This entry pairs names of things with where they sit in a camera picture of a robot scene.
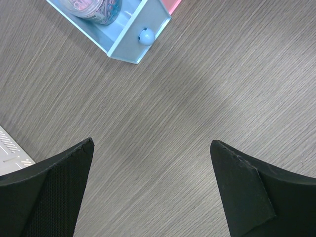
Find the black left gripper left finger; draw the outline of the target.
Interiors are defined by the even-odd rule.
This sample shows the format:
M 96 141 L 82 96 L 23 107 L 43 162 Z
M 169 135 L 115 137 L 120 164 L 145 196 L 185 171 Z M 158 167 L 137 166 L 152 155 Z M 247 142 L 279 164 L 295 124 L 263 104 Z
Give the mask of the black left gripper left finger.
M 0 177 L 2 237 L 72 237 L 92 164 L 87 138 L 34 165 Z

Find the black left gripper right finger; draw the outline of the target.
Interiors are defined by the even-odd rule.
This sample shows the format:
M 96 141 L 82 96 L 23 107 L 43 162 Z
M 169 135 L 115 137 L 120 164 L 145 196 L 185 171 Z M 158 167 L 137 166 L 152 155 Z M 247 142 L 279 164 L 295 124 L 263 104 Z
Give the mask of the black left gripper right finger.
M 232 237 L 314 237 L 316 180 L 213 140 L 212 165 Z

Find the clear jar of paper clips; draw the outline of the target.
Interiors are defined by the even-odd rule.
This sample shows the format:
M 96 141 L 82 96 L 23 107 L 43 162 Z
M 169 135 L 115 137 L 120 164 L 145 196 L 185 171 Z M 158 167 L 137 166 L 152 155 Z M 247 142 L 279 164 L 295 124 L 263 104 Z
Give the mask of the clear jar of paper clips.
M 61 0 L 61 5 L 76 17 L 109 25 L 118 17 L 121 0 Z

